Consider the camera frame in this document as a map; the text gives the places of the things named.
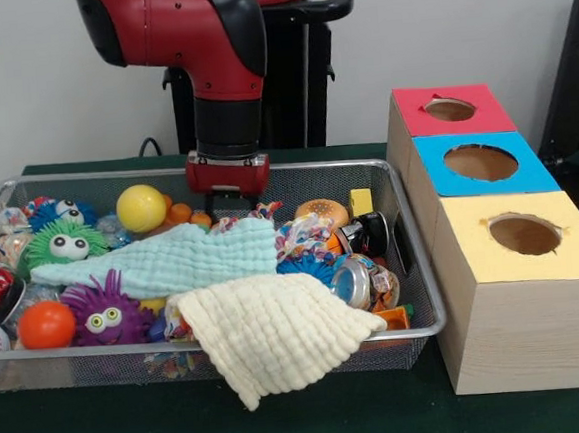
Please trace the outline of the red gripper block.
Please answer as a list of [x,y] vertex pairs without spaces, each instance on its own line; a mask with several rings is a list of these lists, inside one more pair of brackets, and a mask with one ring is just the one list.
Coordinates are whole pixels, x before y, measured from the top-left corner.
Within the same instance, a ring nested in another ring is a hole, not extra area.
[[186,179],[196,194],[234,192],[245,197],[260,196],[269,183],[268,154],[246,159],[221,160],[189,152],[185,164]]

